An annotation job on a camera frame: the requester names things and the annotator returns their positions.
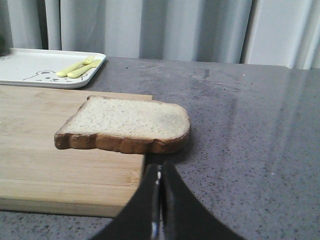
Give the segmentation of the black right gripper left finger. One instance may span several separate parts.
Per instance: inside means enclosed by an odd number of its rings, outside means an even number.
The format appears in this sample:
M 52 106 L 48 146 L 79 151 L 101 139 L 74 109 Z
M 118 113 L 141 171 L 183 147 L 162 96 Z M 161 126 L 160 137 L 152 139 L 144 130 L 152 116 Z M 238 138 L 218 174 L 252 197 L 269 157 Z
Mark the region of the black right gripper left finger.
M 160 166 L 148 165 L 126 206 L 93 240 L 157 240 L 160 227 Z

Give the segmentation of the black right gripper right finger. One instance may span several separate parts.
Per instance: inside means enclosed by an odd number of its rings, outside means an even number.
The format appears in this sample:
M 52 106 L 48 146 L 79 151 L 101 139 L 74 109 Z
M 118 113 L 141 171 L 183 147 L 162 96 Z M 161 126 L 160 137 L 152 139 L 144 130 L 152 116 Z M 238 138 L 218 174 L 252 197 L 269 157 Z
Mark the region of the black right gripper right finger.
M 166 240 L 242 240 L 194 196 L 175 166 L 161 167 L 162 217 Z

